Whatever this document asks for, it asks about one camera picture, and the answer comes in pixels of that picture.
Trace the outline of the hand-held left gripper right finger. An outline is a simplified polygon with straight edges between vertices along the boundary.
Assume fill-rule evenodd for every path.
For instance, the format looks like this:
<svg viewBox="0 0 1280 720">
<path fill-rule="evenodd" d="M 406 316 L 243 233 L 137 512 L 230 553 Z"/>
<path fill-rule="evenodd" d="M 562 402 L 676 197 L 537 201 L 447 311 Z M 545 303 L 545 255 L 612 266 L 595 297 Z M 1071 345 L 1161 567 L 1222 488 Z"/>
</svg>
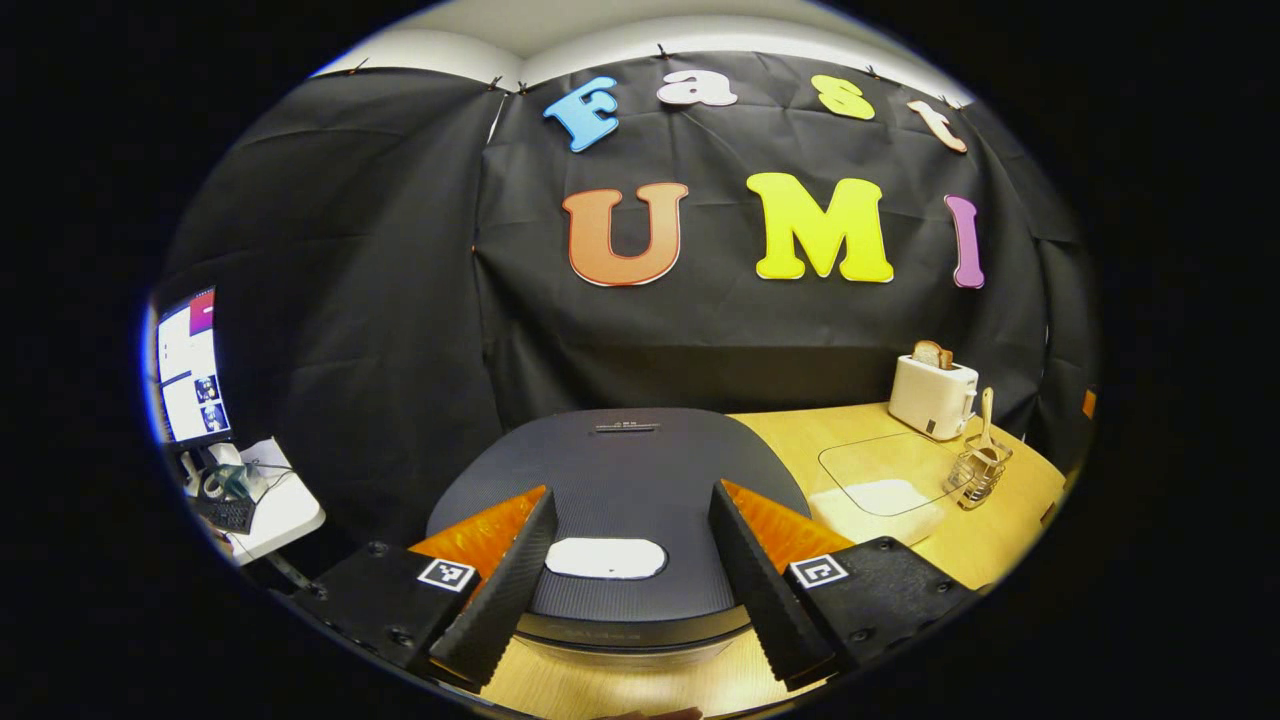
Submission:
<svg viewBox="0 0 1280 720">
<path fill-rule="evenodd" d="M 713 487 L 708 520 L 733 596 L 790 691 L 881 665 L 980 598 L 895 538 L 854 543 L 731 480 Z"/>
</svg>

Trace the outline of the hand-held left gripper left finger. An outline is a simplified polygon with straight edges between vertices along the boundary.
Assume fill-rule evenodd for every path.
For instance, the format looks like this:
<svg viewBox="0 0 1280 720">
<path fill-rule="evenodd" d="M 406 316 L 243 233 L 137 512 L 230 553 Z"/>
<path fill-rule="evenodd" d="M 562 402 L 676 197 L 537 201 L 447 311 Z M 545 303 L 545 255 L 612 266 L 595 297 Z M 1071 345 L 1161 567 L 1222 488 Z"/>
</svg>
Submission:
<svg viewBox="0 0 1280 720">
<path fill-rule="evenodd" d="M 408 548 L 370 542 L 296 591 L 291 610 L 399 670 L 477 693 L 532 601 L 557 520 L 538 486 Z"/>
</svg>

